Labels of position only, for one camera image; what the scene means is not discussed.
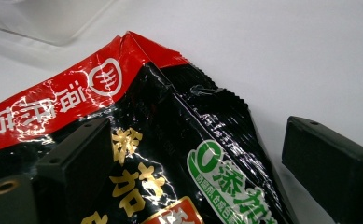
circular logo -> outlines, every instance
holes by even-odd
[[[108,58],[91,69],[88,76],[89,87],[99,95],[113,96],[122,86],[122,71],[117,60],[113,58]]]

green label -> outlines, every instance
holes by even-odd
[[[201,142],[188,154],[189,173],[216,214],[226,224],[277,224],[260,187],[245,187],[246,176],[214,140]]]

red label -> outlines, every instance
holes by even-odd
[[[119,100],[140,68],[187,63],[181,55],[128,32],[59,75],[0,103],[0,148],[53,133]]]
[[[166,207],[143,224],[201,224],[202,218],[189,197]]]

white table surface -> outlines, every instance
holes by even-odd
[[[333,223],[281,153],[291,115],[363,146],[363,1],[115,0],[61,47],[0,31],[0,102],[128,30],[180,51],[245,99],[300,223]]]

plastic packaging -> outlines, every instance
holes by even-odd
[[[112,0],[0,0],[0,29],[51,44],[82,30]]]
[[[0,103],[0,178],[98,118],[114,168],[82,223],[297,223],[248,105],[134,33]]]

